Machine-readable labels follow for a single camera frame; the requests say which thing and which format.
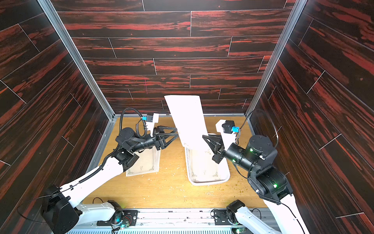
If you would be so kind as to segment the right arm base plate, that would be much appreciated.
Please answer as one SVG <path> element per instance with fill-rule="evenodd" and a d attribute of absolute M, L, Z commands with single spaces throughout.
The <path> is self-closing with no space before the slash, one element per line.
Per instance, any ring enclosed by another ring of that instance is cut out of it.
<path fill-rule="evenodd" d="M 210 211 L 210 216 L 214 219 L 216 226 L 219 225 L 235 225 L 232 223 L 227 216 L 227 211 L 225 209 L 212 209 Z"/>

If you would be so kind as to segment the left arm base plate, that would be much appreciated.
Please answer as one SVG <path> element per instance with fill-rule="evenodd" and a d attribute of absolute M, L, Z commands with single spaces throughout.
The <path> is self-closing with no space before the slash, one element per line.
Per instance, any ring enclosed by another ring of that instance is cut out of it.
<path fill-rule="evenodd" d="M 135 226 L 138 218 L 138 210 L 123 210 L 122 214 L 115 212 L 115 214 L 108 221 L 98 221 L 97 226 L 121 227 L 128 228 Z"/>

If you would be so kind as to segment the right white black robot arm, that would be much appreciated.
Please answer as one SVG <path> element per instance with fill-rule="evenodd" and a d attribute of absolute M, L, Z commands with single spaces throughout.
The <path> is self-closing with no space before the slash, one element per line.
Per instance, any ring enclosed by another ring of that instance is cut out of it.
<path fill-rule="evenodd" d="M 279 227 L 276 231 L 255 216 L 246 205 L 236 200 L 227 206 L 227 217 L 233 225 L 243 225 L 253 234 L 307 234 L 292 187 L 273 161 L 278 151 L 267 136 L 253 135 L 246 148 L 232 143 L 225 148 L 222 136 L 203 136 L 213 152 L 213 161 L 231 161 L 247 171 L 246 179 L 254 192 L 264 201 Z"/>

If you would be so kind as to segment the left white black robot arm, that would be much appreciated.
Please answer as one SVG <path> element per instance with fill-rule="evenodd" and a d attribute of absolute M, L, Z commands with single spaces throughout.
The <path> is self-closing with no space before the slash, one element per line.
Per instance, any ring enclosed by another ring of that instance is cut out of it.
<path fill-rule="evenodd" d="M 124 226 L 127 218 L 117 202 L 83 204 L 82 201 L 107 181 L 130 169 L 139 159 L 138 152 L 165 149 L 177 138 L 177 129 L 165 126 L 154 128 L 152 134 L 144 137 L 137 136 L 129 127 L 120 130 L 116 138 L 118 147 L 101 165 L 70 183 L 45 190 L 41 216 L 54 234 L 66 234 L 77 225 L 98 221 Z"/>

